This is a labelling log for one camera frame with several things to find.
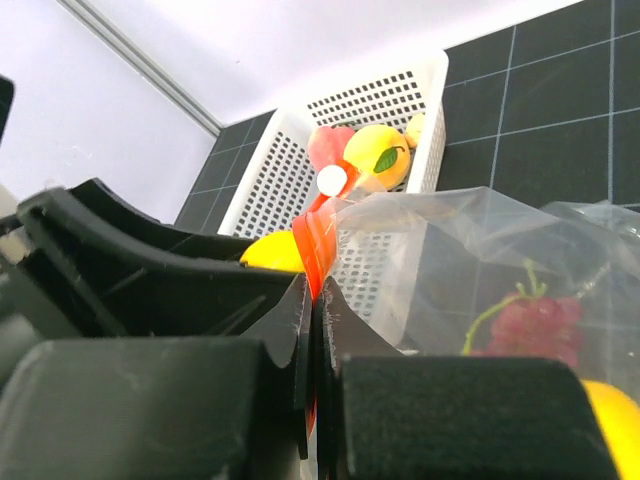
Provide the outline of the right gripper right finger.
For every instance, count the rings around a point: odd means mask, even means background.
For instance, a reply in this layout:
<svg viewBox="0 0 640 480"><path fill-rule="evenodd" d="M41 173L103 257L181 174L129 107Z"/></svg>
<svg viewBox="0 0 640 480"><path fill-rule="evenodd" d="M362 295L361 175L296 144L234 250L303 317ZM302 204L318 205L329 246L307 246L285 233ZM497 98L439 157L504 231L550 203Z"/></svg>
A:
<svg viewBox="0 0 640 480"><path fill-rule="evenodd" d="M328 280L314 309L322 479L614 479L584 387L539 358L406 356Z"/></svg>

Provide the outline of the orange toy with leaf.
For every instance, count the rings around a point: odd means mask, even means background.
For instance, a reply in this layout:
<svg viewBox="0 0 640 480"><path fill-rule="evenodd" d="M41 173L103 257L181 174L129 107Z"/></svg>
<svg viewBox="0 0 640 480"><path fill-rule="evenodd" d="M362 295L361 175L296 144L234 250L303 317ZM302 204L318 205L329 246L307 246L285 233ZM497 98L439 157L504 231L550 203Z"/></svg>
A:
<svg viewBox="0 0 640 480"><path fill-rule="evenodd" d="M410 147L402 133L388 125L368 125L347 142L343 158L373 175L386 189L400 185L410 170Z"/></svg>

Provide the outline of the pink toy peach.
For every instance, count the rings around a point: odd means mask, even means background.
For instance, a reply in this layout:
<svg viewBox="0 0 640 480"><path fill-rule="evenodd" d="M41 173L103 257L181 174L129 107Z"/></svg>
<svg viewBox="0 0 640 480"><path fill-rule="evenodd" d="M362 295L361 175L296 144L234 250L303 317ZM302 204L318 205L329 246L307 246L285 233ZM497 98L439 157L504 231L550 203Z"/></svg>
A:
<svg viewBox="0 0 640 480"><path fill-rule="evenodd" d="M307 144L309 160L317 172L343 158L345 147L355 131L347 126L316 128Z"/></svg>

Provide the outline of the clear zip bag orange zipper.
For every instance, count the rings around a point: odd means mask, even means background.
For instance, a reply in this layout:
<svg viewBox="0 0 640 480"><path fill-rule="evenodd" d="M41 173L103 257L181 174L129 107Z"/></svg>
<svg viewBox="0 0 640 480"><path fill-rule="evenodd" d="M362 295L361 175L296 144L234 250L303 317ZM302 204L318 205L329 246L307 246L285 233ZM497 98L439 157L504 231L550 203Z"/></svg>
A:
<svg viewBox="0 0 640 480"><path fill-rule="evenodd" d="M330 189L295 218L293 234L314 297L334 280L349 242L379 234L417 242L417 272L402 256L389 303L410 294L407 320L368 324L406 356L461 355L481 313L528 283L524 262L553 298L574 297L582 380L609 384L639 404L639 215L607 202L552 202L534 208L478 187L386 193L371 176L328 167Z"/></svg>

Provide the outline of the yellow toy mango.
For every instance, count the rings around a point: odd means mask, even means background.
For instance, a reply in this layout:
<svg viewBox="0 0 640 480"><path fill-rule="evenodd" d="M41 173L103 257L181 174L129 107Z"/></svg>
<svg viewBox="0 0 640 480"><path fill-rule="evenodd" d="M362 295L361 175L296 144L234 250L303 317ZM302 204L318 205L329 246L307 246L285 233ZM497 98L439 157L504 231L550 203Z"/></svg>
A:
<svg viewBox="0 0 640 480"><path fill-rule="evenodd" d="M291 230L270 233L254 241L242 254L239 262L246 267L287 273L303 273L301 259Z"/></svg>

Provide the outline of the yellow toy pear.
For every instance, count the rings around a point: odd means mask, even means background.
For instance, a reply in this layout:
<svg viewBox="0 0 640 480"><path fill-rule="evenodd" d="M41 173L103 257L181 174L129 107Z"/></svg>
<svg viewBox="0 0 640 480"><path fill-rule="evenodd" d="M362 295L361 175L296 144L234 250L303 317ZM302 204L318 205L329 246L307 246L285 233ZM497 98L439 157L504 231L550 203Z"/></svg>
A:
<svg viewBox="0 0 640 480"><path fill-rule="evenodd" d="M620 479L639 480L639 406L606 383L581 381Z"/></svg>

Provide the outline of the white perforated plastic basket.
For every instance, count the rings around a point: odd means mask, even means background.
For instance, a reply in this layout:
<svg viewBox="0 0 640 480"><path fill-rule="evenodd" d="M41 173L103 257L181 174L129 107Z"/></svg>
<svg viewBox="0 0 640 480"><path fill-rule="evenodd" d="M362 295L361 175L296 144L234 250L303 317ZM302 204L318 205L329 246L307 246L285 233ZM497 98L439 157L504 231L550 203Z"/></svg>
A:
<svg viewBox="0 0 640 480"><path fill-rule="evenodd" d="M425 125L411 169L398 191L428 193L436 189L446 143L442 97L449 58L442 50L424 52L413 63L368 66L328 87L316 88L294 103L276 110L248 163L218 231L255 239L288 229L294 217L316 198L315 171L306 146L312 131L323 125L350 123L355 127L387 124L404 130L422 113ZM374 235L358 247L349 242L340 253L334 279L350 308L363 320L404 323L410 294L390 305L398 281L392 266L400 257L415 275L419 255L416 240L406 234Z"/></svg>

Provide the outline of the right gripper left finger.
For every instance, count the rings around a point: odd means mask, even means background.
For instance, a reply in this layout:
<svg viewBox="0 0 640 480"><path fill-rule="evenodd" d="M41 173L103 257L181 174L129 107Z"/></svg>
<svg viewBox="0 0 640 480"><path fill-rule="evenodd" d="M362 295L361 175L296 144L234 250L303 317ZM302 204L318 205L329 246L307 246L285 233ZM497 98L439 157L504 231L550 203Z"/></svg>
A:
<svg viewBox="0 0 640 480"><path fill-rule="evenodd" d="M5 479L296 479L312 301L104 183L1 195Z"/></svg>

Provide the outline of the red toy grapes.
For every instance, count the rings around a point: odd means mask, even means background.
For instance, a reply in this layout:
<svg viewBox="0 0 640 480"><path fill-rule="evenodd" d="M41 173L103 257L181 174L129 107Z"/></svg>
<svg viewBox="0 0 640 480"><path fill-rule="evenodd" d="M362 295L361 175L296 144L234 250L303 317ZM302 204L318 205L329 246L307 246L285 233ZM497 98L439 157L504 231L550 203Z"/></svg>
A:
<svg viewBox="0 0 640 480"><path fill-rule="evenodd" d="M476 317L461 354L545 358L577 367L582 344L580 301L548 296L548 285L538 279L534 262L527 259L524 268L528 283L516 283L513 292Z"/></svg>

